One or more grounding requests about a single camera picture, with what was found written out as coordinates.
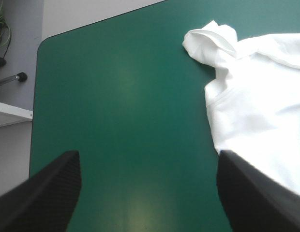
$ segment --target metal rod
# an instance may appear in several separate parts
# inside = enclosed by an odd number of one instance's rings
[[[4,84],[7,84],[11,81],[23,82],[23,81],[26,81],[26,79],[27,79],[27,75],[24,72],[21,72],[21,73],[18,73],[16,75],[8,76],[8,77],[5,77],[5,78],[1,79],[0,80],[0,86],[2,86]]]

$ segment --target white fabric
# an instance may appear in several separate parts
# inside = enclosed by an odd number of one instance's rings
[[[300,33],[237,41],[233,28],[212,21],[183,46],[216,68],[205,94],[217,152],[233,150],[300,195]]]

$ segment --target white shelf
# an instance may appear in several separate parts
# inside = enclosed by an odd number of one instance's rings
[[[0,127],[19,122],[32,121],[33,111],[0,103]]]

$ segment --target white hoodie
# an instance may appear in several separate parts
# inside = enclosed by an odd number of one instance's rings
[[[214,146],[300,195],[300,33],[237,41],[215,21],[189,31],[188,54],[213,66],[205,86]]]

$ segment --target green table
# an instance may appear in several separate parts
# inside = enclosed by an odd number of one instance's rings
[[[239,38],[300,31],[300,0],[168,0],[45,40],[38,52],[31,175],[80,151],[70,232],[230,232],[203,86],[182,48],[215,19]]]

